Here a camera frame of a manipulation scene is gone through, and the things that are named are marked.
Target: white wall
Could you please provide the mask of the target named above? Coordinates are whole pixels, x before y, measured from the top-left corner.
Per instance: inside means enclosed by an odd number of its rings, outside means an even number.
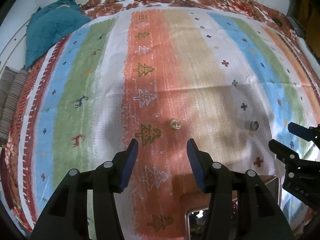
[[[26,41],[23,36],[26,33],[26,25],[28,24],[24,25],[24,23],[37,8],[38,5],[35,0],[17,0],[7,14],[0,26],[0,52],[2,51],[0,55],[0,69],[2,69],[4,64],[16,71],[24,66]]]

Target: orange stripe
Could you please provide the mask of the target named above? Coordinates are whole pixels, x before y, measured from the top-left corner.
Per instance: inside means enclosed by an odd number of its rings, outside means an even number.
[[[270,36],[270,38],[275,42],[275,44],[282,50],[283,54],[286,56],[290,64],[293,66],[295,72],[297,73],[301,86],[303,87],[308,100],[310,102],[313,115],[316,119],[316,123],[320,123],[320,101],[315,95],[315,87],[310,81],[306,71],[299,61],[296,59],[294,54],[289,49],[288,45],[277,35],[276,32],[269,30],[268,28],[262,27],[264,31]]]
[[[234,87],[226,86],[226,80],[230,79],[228,72],[218,66],[201,29],[187,10],[166,10],[165,16],[176,55],[183,65],[178,78],[188,80],[180,89],[188,90],[186,98],[190,104],[185,115],[192,138],[214,161],[228,165],[246,160],[251,154],[245,151],[248,133],[235,129],[239,127],[235,118],[239,106],[234,103]]]
[[[137,26],[146,22],[149,25]],[[186,91],[178,88],[186,87],[186,80],[179,77],[183,70],[171,45],[169,30],[163,10],[134,12],[128,32],[128,57],[125,63],[124,97],[122,101],[122,125],[125,129],[123,143],[128,145],[135,134],[141,132],[140,125],[161,130],[161,136],[153,143],[142,146],[139,141],[138,161],[131,176],[133,189],[136,231],[146,239],[177,239],[185,235],[184,212],[180,208],[180,197],[186,191],[198,191],[193,179],[191,167],[186,154],[186,141],[191,137],[190,129],[185,123],[180,130],[170,127],[170,120],[185,118],[184,109],[189,104]],[[150,33],[139,37],[139,33]],[[138,46],[152,48],[152,51],[139,55],[135,53]],[[134,69],[138,64],[151,66],[154,71],[138,76]],[[139,107],[138,89],[157,94],[147,106]],[[169,178],[156,188],[153,185],[148,191],[145,167],[169,174]],[[159,228],[153,219],[164,217],[170,222]]]

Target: teal cloth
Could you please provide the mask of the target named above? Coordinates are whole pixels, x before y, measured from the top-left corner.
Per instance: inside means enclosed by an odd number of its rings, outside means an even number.
[[[79,11],[75,0],[58,0],[39,8],[30,19],[26,32],[26,66],[32,64],[66,35],[90,22]]]

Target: cable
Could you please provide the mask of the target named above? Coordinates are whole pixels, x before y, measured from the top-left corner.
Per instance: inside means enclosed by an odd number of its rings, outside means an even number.
[[[110,1],[110,2],[102,2],[102,3],[99,3],[97,5],[101,5],[101,4],[105,4],[105,3],[116,3],[116,2],[123,2],[123,1],[127,1],[127,0],[120,0],[120,1]],[[134,0],[136,2],[159,2],[159,3],[180,3],[182,0],[179,0],[177,2],[161,2],[161,1],[156,1],[156,0]]]

